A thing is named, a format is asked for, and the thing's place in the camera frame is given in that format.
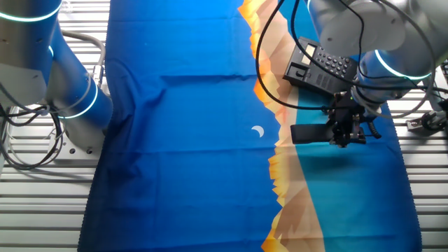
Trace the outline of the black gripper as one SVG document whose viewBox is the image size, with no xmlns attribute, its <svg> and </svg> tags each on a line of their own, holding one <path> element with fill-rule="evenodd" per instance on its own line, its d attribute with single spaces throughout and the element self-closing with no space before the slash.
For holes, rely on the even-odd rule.
<svg viewBox="0 0 448 252">
<path fill-rule="evenodd" d="M 328 121 L 334 125 L 330 143 L 340 148 L 346 148 L 350 140 L 354 144 L 366 144 L 365 134 L 360 124 L 365 108 L 353 98 L 352 94 L 350 92 L 335 93 L 331 107 L 328 111 Z M 349 121 L 352 121 L 352 130 L 347 123 Z"/>
</svg>

